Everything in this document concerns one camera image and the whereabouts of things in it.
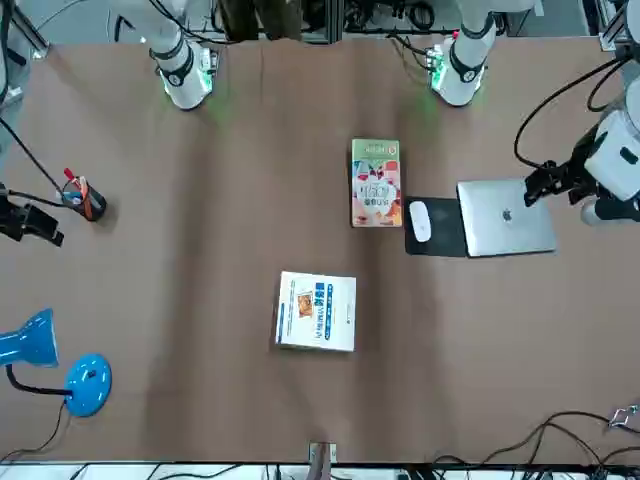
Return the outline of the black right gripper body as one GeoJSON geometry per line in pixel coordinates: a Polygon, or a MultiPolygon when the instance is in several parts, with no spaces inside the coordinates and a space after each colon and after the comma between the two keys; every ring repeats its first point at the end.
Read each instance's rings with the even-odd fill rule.
{"type": "Polygon", "coordinates": [[[21,239],[24,235],[24,224],[28,215],[26,205],[17,205],[8,199],[8,189],[1,186],[1,233],[11,239],[21,239]]]}

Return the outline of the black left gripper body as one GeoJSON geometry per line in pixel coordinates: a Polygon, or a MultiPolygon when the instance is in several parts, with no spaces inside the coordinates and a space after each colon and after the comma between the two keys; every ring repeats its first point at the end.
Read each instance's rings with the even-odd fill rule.
{"type": "Polygon", "coordinates": [[[599,193],[596,180],[585,168],[594,143],[595,135],[585,134],[575,145],[570,159],[562,165],[560,191],[567,193],[570,205],[576,205],[599,193]]]}

